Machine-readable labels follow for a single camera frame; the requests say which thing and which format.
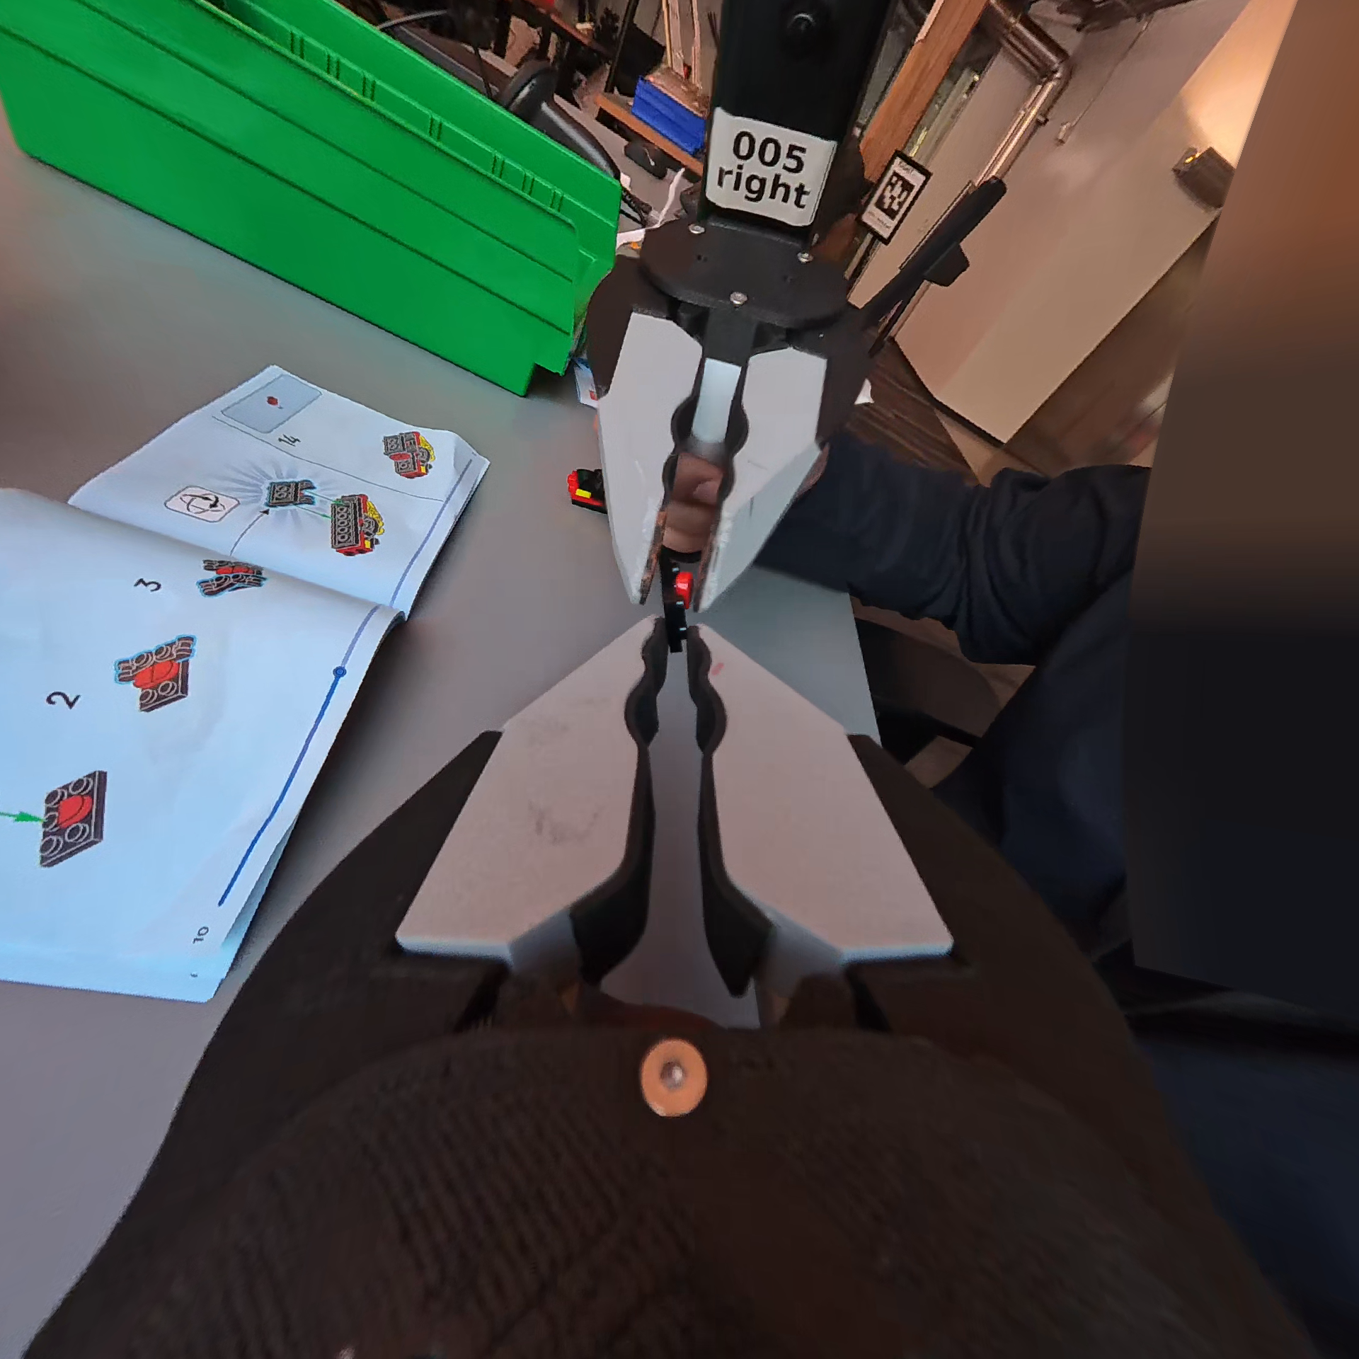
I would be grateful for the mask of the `person's right forearm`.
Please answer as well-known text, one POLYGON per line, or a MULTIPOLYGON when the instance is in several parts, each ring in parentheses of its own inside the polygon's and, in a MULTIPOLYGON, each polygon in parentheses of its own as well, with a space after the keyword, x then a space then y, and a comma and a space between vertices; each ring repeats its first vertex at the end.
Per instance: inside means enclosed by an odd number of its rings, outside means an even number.
POLYGON ((1033 667, 1126 582, 1149 481, 1132 464, 974 485, 839 435, 757 564, 943 624, 970 659, 1033 667))

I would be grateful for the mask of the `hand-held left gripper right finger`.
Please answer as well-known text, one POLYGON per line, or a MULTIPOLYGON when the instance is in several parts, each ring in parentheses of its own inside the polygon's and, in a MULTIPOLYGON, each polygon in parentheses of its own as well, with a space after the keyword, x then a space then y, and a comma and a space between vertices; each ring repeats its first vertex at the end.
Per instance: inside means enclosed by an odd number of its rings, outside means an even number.
POLYGON ((726 990, 777 1025, 797 988, 955 956, 865 764, 881 756, 726 641, 689 630, 704 933, 726 990))

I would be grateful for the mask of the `small blue shelf bins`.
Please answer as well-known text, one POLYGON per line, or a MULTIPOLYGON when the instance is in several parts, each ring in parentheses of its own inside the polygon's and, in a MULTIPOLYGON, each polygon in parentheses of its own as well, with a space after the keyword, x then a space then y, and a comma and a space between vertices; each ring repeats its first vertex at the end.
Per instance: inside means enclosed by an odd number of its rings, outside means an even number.
POLYGON ((689 156, 704 155, 709 105, 705 94, 686 79, 669 69, 639 79, 631 116, 689 156))

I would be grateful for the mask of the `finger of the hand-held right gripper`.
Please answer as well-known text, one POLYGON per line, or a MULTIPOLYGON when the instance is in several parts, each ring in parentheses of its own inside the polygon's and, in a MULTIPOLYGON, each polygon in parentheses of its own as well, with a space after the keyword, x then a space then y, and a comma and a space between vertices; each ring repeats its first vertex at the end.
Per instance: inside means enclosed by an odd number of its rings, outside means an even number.
POLYGON ((820 455, 825 361, 801 350, 756 353, 745 370, 745 440, 729 455, 716 518, 692 587, 692 612, 712 608, 756 562, 820 455))
POLYGON ((701 345, 666 317, 631 313, 599 400, 599 455, 607 529, 624 588, 645 604, 661 552, 673 417, 692 396, 701 345))

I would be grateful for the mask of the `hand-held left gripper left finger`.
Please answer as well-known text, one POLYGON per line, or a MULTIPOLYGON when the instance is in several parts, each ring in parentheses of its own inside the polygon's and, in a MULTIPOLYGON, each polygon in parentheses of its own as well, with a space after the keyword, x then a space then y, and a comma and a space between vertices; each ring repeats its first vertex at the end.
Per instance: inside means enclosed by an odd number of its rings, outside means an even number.
POLYGON ((503 723, 395 941, 599 983, 640 942, 666 624, 640 621, 503 723))

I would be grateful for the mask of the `black white marker tag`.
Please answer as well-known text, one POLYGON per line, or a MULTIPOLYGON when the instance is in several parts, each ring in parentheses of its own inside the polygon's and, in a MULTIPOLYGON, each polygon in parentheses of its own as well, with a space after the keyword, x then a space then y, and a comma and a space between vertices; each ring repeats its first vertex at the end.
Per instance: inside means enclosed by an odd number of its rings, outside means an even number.
POLYGON ((887 246, 930 185, 930 179, 930 167, 910 159, 903 150, 896 150, 857 212, 861 227, 877 244, 887 246))

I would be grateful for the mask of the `person's right hand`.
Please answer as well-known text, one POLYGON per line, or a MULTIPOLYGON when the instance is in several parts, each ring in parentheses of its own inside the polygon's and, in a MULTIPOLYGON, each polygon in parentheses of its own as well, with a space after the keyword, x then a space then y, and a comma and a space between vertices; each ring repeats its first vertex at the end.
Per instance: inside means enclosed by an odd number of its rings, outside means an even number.
POLYGON ((666 503, 665 546, 673 553, 701 553, 718 517, 726 471, 714 460, 683 451, 673 468, 666 503))

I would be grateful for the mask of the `lego instruction booklet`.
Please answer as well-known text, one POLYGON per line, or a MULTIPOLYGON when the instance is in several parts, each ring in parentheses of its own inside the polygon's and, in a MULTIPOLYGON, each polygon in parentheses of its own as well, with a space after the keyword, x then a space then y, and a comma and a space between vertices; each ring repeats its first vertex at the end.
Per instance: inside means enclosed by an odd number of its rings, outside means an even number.
POLYGON ((204 1003, 489 462, 268 366, 3 490, 3 981, 204 1003))

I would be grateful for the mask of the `black office chair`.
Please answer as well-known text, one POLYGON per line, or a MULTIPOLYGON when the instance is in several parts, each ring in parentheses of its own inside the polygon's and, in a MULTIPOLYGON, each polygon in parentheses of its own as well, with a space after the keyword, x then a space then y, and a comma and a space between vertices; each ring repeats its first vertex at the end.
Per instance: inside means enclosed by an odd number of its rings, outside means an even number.
POLYGON ((556 103, 558 74, 548 60, 524 62, 496 94, 496 103, 541 130, 554 143, 578 155, 588 164, 622 182, 622 172, 599 143, 578 119, 561 111, 556 103))

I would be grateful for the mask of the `person's leg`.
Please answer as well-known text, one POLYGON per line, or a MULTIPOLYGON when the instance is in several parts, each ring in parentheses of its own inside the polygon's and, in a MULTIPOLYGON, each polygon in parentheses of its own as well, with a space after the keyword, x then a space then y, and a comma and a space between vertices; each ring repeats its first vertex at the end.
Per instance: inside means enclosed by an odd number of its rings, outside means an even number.
POLYGON ((1132 941, 1125 681, 1132 569, 1062 611, 1029 678, 934 793, 1038 892, 1088 957, 1132 941))

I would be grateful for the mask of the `green plastic bin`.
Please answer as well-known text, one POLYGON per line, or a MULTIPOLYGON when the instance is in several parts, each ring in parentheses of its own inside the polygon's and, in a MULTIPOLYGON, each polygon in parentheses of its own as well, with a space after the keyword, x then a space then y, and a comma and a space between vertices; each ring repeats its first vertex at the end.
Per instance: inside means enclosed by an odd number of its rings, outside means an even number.
POLYGON ((624 185, 339 3, 217 3, 275 67, 262 94, 378 179, 378 224, 566 327, 612 270, 624 185))
POLYGON ((275 62, 217 3, 5 3, 3 105, 28 156, 498 386, 565 371, 566 327, 378 224, 378 179, 279 113, 275 62))

